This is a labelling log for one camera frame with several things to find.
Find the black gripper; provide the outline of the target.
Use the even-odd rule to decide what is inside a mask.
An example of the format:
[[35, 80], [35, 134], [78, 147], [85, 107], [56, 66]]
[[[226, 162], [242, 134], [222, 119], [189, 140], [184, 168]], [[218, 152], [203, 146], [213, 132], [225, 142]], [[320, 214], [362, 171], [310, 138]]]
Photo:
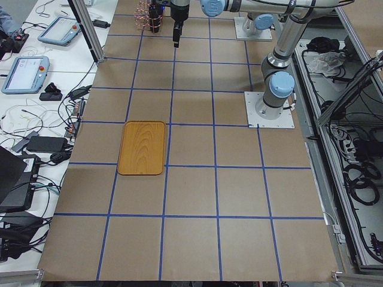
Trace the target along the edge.
[[175, 48], [179, 47], [183, 24], [189, 17], [189, 7], [189, 0], [171, 0], [171, 18], [175, 22], [172, 40]]

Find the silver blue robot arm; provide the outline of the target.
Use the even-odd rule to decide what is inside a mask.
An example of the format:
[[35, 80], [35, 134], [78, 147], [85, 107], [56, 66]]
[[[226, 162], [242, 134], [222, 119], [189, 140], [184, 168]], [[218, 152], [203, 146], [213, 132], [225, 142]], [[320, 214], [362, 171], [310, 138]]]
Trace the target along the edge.
[[273, 52], [268, 54], [262, 64], [263, 75], [267, 76], [278, 70], [283, 71], [289, 66], [291, 55], [308, 22], [328, 14], [339, 3], [339, 1], [200, 1], [200, 6], [208, 17], [216, 17], [223, 11], [287, 16]]

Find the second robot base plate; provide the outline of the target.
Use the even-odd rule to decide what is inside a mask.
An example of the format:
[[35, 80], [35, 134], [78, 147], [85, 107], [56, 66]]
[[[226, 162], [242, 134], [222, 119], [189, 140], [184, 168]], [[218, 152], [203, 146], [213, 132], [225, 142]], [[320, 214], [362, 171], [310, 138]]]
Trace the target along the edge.
[[235, 17], [236, 39], [240, 41], [272, 41], [270, 28], [260, 30], [255, 27], [254, 21], [247, 17]]

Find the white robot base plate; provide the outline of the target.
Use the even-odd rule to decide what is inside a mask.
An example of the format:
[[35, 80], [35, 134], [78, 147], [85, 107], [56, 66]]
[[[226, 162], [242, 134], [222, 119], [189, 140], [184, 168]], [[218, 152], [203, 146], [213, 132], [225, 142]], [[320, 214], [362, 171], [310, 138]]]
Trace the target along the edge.
[[249, 128], [294, 129], [291, 109], [286, 99], [279, 108], [268, 107], [263, 101], [263, 92], [246, 91], [245, 106]]

